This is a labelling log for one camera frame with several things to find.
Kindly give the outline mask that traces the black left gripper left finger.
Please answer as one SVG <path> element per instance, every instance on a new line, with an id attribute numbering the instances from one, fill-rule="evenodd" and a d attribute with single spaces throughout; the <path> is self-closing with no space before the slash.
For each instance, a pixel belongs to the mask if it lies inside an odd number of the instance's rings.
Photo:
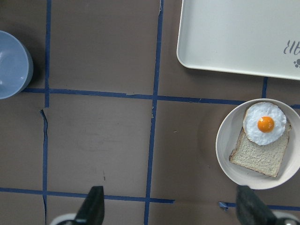
<path id="1" fill-rule="evenodd" d="M 76 225 L 101 225 L 105 217 L 103 186 L 93 186 L 74 218 Z"/>

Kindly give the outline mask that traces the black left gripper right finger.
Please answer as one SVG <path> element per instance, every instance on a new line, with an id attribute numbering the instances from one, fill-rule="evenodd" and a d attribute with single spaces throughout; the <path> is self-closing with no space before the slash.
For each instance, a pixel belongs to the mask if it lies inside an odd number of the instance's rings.
<path id="1" fill-rule="evenodd" d="M 236 215 L 241 225 L 274 225 L 277 220 L 249 186 L 237 186 Z"/>

